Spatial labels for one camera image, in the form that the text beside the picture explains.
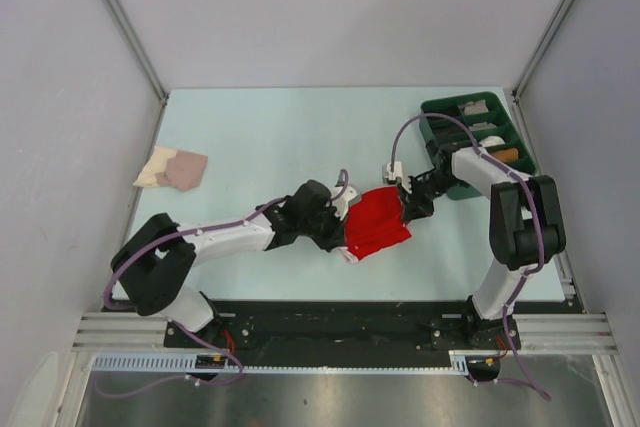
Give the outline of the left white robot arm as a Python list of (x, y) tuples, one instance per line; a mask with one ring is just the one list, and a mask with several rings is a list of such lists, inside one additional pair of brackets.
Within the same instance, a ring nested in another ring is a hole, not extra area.
[(186, 285), (192, 269), (226, 256), (286, 247), (300, 237), (326, 252), (344, 250), (348, 213), (358, 197), (346, 180), (333, 188), (309, 180), (294, 194), (221, 224), (187, 227), (167, 213), (156, 214), (112, 258), (105, 305), (115, 307), (112, 292), (119, 284), (138, 315), (162, 315), (186, 329), (197, 345), (210, 346), (220, 337), (221, 323), (211, 301)]

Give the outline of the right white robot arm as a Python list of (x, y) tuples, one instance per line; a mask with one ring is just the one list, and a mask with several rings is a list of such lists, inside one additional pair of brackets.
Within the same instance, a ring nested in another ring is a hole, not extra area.
[(418, 176), (406, 175), (402, 163), (393, 161), (386, 166), (386, 182), (398, 189), (405, 222), (432, 216), (434, 201), (461, 184), (489, 201), (493, 260), (469, 298), (475, 314), (461, 323), (462, 338), (469, 346), (486, 347), (497, 336), (495, 321), (510, 315), (526, 281), (565, 250), (556, 182), (547, 175), (518, 171), (482, 147), (446, 154)]

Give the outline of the red underwear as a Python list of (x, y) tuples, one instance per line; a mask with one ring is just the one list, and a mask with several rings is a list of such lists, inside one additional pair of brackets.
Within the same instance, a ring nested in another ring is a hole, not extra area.
[(383, 249), (411, 238), (402, 221), (402, 203), (397, 188), (380, 187), (365, 192), (349, 208), (345, 223), (345, 243), (340, 253), (349, 263), (357, 263)]

